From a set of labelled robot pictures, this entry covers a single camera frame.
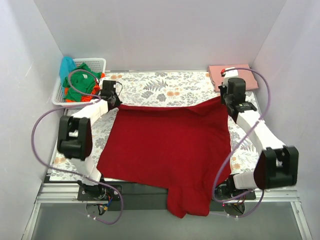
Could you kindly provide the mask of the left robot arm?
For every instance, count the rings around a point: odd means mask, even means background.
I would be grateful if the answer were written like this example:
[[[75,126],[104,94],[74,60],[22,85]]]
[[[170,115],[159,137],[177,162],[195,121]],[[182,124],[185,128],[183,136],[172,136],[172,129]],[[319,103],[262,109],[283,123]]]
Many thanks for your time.
[[[74,165],[80,177],[79,185],[88,187],[95,200],[103,199],[107,191],[101,184],[104,177],[92,158],[92,125],[121,104],[116,92],[117,83],[115,80],[103,80],[98,92],[101,99],[91,100],[78,112],[62,116],[59,122],[57,151]]]

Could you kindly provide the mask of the dark red t shirt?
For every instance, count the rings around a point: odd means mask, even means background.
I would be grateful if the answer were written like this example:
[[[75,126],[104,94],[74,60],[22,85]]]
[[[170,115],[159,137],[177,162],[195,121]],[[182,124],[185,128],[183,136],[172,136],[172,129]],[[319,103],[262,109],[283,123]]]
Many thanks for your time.
[[[228,113],[218,97],[194,106],[120,105],[97,169],[106,178],[167,189],[176,217],[207,216],[220,167],[231,152]]]

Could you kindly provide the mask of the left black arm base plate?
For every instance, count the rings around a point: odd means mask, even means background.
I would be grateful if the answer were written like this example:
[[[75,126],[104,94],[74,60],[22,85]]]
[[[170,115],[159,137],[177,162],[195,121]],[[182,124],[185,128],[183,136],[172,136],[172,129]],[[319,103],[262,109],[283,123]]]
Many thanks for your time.
[[[119,201],[119,193],[110,187],[101,185],[86,185],[83,184],[79,187],[77,200],[78,201]]]

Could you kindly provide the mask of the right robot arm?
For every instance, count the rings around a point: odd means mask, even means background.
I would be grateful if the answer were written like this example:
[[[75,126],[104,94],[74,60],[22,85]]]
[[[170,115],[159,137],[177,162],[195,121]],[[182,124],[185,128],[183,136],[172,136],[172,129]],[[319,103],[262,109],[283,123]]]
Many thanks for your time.
[[[261,119],[254,104],[246,101],[245,80],[227,78],[218,88],[221,103],[226,106],[228,115],[248,134],[259,155],[253,171],[228,177],[224,183],[227,195],[237,199],[249,189],[267,190],[296,185],[299,151],[279,140]]]

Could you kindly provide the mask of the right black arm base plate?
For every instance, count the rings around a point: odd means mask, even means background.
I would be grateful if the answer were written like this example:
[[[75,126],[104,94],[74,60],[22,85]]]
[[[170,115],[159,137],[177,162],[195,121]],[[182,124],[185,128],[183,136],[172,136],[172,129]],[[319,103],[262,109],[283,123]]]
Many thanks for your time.
[[[248,189],[234,189],[229,190],[227,183],[223,182],[219,184],[215,190],[214,190],[214,196],[218,200],[226,200],[233,198],[235,196],[238,196],[244,192],[248,191]],[[245,197],[246,200],[255,200],[256,199],[256,193],[254,191],[249,192],[245,196],[242,196],[242,198]]]

